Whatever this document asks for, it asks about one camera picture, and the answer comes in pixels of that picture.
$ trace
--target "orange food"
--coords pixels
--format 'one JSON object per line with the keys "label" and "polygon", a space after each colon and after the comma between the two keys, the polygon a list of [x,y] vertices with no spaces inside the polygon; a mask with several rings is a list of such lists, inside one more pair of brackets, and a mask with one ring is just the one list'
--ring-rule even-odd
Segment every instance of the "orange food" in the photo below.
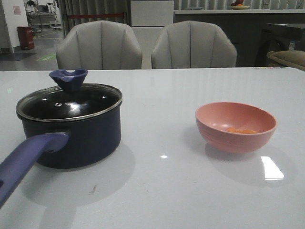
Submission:
{"label": "orange food", "polygon": [[240,133],[240,134],[257,134],[257,131],[255,130],[249,130],[249,129],[236,130],[234,127],[229,127],[226,129],[226,131],[231,133]]}

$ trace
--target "navy blue saucepan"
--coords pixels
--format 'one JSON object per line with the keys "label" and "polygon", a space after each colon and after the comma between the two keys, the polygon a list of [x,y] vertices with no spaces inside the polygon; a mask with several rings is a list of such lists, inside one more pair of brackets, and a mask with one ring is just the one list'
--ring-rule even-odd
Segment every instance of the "navy blue saucepan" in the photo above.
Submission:
{"label": "navy blue saucepan", "polygon": [[88,71],[55,70],[58,86],[23,97],[16,106],[26,140],[0,164],[0,208],[35,162],[77,168],[111,154],[121,141],[122,93],[83,83]]}

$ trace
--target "gray floor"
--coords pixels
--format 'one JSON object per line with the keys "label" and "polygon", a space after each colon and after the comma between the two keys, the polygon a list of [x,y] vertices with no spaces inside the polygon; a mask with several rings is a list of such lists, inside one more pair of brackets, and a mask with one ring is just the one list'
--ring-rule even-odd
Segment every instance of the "gray floor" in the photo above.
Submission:
{"label": "gray floor", "polygon": [[61,30],[45,27],[42,32],[38,32],[34,36],[34,49],[21,50],[18,48],[15,51],[16,53],[36,53],[35,55],[20,61],[0,61],[0,71],[56,70],[58,69],[56,58],[51,54],[56,53],[62,40]]}

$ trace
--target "glass lid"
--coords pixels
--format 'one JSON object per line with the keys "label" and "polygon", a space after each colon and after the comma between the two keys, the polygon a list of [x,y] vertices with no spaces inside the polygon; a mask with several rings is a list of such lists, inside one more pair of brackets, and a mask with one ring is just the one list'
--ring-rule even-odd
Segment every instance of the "glass lid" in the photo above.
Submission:
{"label": "glass lid", "polygon": [[33,92],[17,103],[16,112],[34,121],[67,122],[101,115],[121,103],[122,93],[117,88],[83,83],[75,92],[64,92],[58,86]]}

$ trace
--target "white cabinet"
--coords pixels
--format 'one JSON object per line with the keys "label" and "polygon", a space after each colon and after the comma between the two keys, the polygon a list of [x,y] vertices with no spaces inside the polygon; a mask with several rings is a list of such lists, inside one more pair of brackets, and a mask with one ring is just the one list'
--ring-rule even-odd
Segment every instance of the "white cabinet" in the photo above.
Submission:
{"label": "white cabinet", "polygon": [[151,54],[163,26],[173,23],[173,1],[131,1],[131,20],[140,44],[142,68],[151,69]]}

